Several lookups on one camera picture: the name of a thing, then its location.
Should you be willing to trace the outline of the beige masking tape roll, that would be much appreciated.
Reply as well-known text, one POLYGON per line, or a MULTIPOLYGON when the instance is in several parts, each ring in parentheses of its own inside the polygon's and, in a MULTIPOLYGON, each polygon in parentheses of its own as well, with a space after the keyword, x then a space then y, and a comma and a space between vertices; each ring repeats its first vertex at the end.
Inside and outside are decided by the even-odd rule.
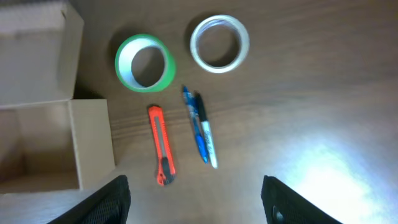
POLYGON ((250 48, 249 32, 237 18, 211 15, 190 34, 188 48, 199 67, 210 73, 227 73, 238 68, 250 48))

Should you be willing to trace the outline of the green tape roll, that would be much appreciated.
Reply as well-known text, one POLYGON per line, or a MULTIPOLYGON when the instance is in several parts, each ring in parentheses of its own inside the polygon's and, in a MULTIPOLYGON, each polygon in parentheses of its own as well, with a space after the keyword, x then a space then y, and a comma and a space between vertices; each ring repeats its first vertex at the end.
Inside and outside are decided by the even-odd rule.
POLYGON ((120 82, 140 93, 164 90, 172 83, 177 70, 169 49, 149 34, 127 38, 116 52, 114 67, 120 82))

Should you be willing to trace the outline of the cardboard box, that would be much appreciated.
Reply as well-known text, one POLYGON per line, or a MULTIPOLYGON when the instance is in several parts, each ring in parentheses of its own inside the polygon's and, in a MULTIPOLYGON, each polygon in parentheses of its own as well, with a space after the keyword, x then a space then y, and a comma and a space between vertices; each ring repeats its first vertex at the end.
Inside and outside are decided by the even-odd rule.
POLYGON ((66 1, 1 6, 1 193, 91 189, 114 168, 104 99, 76 100, 84 22, 66 1))

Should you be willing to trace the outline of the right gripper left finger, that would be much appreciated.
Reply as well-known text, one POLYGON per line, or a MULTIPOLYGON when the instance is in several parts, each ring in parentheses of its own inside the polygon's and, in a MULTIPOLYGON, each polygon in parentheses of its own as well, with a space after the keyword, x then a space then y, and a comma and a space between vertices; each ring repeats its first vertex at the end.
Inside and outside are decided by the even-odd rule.
POLYGON ((127 177, 119 175, 49 224, 125 224, 130 206, 131 193, 127 177))

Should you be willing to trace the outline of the orange utility knife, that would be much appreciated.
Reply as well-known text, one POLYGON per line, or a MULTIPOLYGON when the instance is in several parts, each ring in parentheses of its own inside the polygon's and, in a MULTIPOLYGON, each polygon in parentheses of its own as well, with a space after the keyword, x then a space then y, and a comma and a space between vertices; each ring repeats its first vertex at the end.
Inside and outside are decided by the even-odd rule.
POLYGON ((150 105, 148 115, 157 151, 158 168, 156 180, 159 185, 166 186, 174 181, 176 169, 165 125, 164 113, 160 106, 150 105))

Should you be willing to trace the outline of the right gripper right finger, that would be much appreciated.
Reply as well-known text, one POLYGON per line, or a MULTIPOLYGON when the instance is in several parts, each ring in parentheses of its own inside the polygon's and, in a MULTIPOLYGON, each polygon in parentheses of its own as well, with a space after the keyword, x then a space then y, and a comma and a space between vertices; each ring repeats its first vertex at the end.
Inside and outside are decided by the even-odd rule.
POLYGON ((268 224, 341 224, 273 176, 264 176, 261 199, 268 224))

